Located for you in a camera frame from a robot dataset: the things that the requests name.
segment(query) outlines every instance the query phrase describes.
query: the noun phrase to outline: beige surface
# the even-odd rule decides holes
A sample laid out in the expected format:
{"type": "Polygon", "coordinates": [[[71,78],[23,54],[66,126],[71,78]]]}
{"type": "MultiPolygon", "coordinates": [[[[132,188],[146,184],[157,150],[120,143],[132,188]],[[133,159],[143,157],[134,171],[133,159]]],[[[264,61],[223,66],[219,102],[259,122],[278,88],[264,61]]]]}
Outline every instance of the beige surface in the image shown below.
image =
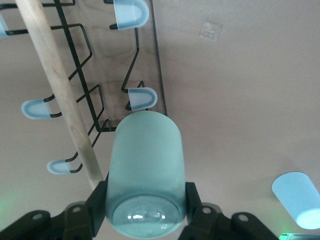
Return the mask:
{"type": "MultiPolygon", "coordinates": [[[[102,85],[103,118],[116,122],[127,114],[128,99],[119,89],[135,39],[132,30],[109,30],[114,10],[102,2],[79,1],[64,9],[69,23],[80,22],[87,30],[93,57],[84,74],[91,87],[102,85]]],[[[250,212],[277,236],[320,234],[299,228],[271,191],[273,180],[290,171],[306,173],[320,190],[319,6],[316,0],[154,1],[168,115],[182,134],[187,180],[196,183],[203,202],[219,205],[227,217],[250,212]],[[222,26],[218,41],[199,37],[205,21],[222,26]]],[[[46,14],[52,25],[59,24],[54,9],[46,14]]],[[[2,15],[10,28],[24,27],[18,11],[2,15]]],[[[141,54],[132,80],[153,86],[150,21],[139,33],[141,54]]],[[[84,59],[81,34],[72,34],[84,59]]],[[[63,33],[54,36],[70,74],[74,65],[63,33]]],[[[69,203],[85,200],[91,188],[84,171],[61,176],[46,169],[48,161],[75,153],[63,119],[35,121],[21,113],[23,101],[52,93],[30,37],[0,39],[0,56],[2,229],[35,209],[55,216],[69,203]]],[[[76,97],[78,82],[71,82],[76,97]]],[[[88,128],[85,102],[79,107],[88,128]]],[[[103,133],[94,147],[104,177],[113,137],[103,133]]],[[[178,235],[179,230],[163,239],[178,235]]],[[[105,222],[96,239],[126,238],[105,222]]]]}

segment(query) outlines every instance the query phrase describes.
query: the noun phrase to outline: cup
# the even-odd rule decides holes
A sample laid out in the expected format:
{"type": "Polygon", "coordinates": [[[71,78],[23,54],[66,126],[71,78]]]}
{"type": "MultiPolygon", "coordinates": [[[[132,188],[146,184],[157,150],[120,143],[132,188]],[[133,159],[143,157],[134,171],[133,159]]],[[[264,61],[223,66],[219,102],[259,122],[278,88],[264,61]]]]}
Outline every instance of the cup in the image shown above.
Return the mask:
{"type": "Polygon", "coordinates": [[[139,111],[115,131],[106,193],[106,217],[136,239],[165,236],[186,215],[181,135],[167,116],[139,111]]]}
{"type": "Polygon", "coordinates": [[[301,228],[320,228],[320,194],[306,174],[285,173],[273,182],[272,191],[301,228]]]}

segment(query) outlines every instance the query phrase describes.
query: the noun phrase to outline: wooden dowel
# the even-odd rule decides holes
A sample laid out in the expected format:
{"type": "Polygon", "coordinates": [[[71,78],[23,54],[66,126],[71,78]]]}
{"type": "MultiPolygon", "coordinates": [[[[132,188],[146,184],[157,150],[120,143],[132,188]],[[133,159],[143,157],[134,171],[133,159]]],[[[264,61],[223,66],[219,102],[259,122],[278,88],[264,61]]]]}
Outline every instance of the wooden dowel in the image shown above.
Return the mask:
{"type": "Polygon", "coordinates": [[[43,6],[39,0],[15,0],[15,2],[31,36],[90,185],[94,189],[104,179],[43,6]]]}

